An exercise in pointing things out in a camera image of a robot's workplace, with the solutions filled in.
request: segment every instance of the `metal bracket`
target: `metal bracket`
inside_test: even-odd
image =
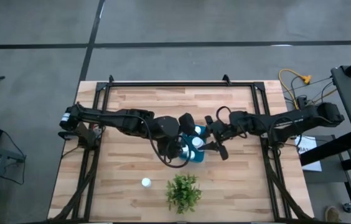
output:
[[[254,82],[254,85],[257,89],[259,89],[260,91],[265,92],[265,86],[263,82]]]
[[[113,81],[114,81],[114,78],[112,75],[109,75],[109,83],[108,83],[108,86],[109,87],[112,87],[113,86]]]
[[[107,85],[108,85],[107,82],[99,82],[99,83],[96,83],[95,91],[104,90],[105,87],[106,87]]]
[[[230,77],[228,77],[227,74],[225,74],[225,75],[223,76],[223,79],[222,79],[222,80],[223,80],[223,81],[226,81],[227,86],[232,86],[232,82],[231,82],[231,80],[230,80]]]

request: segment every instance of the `white cup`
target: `white cup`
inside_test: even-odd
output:
[[[189,147],[188,147],[188,145],[185,145],[185,147],[182,148],[182,153],[188,154],[188,152],[189,152]]]
[[[200,134],[202,132],[202,129],[199,126],[195,126],[195,132]]]
[[[194,147],[195,147],[196,149],[198,149],[200,146],[203,146],[205,143],[204,143],[203,140],[200,139],[199,137],[194,137],[194,138],[192,139],[192,144],[194,145]]]
[[[190,159],[194,159],[195,158],[195,152],[194,151],[191,151],[190,152]]]
[[[143,178],[143,181],[141,181],[141,183],[143,184],[143,186],[145,188],[150,188],[151,187],[151,180],[149,180],[149,178]]]

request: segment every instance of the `green plant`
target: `green plant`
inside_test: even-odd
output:
[[[193,186],[196,183],[197,177],[191,175],[175,175],[173,182],[167,181],[167,202],[169,202],[169,210],[171,206],[177,207],[177,214],[183,214],[196,205],[201,198],[202,191]]]

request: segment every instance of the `yellow cable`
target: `yellow cable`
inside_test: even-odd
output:
[[[325,97],[329,96],[330,94],[332,94],[332,93],[336,92],[336,90],[337,90],[337,89],[334,89],[334,90],[332,90],[332,91],[330,91],[330,92],[326,93],[324,96],[320,97],[318,100],[314,100],[314,101],[312,101],[312,104],[313,104],[313,105],[314,105],[314,104],[316,104],[316,103],[317,103],[318,101],[320,101],[321,99],[323,99],[323,98],[325,98]]]
[[[288,69],[288,68],[281,69],[281,70],[278,72],[279,81],[281,82],[282,86],[283,86],[283,87],[288,91],[288,93],[290,94],[290,96],[291,96],[291,98],[292,98],[292,100],[293,100],[294,107],[295,107],[296,109],[299,109],[299,107],[298,107],[298,105],[297,105],[297,101],[296,101],[296,99],[295,99],[295,96],[292,94],[292,92],[289,90],[289,88],[288,88],[288,87],[285,85],[285,83],[283,83],[283,81],[282,81],[282,76],[281,76],[281,75],[282,75],[282,72],[291,72],[291,73],[297,75],[298,77],[300,77],[300,78],[304,81],[304,83],[305,83],[306,85],[308,85],[308,84],[310,83],[311,76],[310,76],[310,75],[307,75],[307,76],[300,75],[300,74],[298,74],[297,72],[295,72],[295,71],[293,71],[293,70],[291,70],[291,69]]]

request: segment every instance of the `white paper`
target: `white paper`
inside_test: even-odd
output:
[[[298,136],[296,140],[294,140],[294,143],[297,145],[299,143],[299,140],[300,140],[300,136]],[[303,136],[299,145],[299,154],[310,151],[315,147],[317,147],[317,142],[315,140],[315,137]],[[321,172],[322,171],[321,162],[320,161],[313,162],[311,164],[303,166],[302,169]]]

